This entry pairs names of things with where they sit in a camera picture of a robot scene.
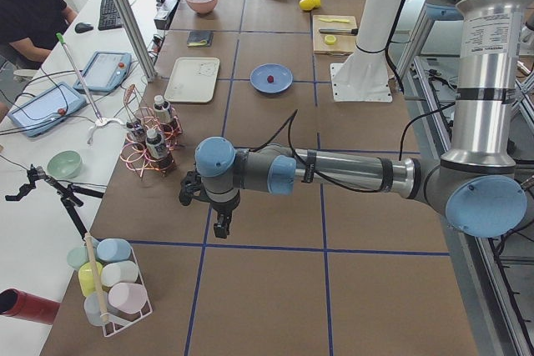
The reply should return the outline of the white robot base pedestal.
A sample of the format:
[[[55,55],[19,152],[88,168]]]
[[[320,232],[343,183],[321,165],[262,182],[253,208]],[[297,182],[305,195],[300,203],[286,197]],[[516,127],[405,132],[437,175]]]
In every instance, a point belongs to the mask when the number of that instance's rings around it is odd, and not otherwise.
[[[366,0],[355,50],[344,63],[332,63],[331,83],[336,102],[390,103],[386,49],[395,31],[403,0]]]

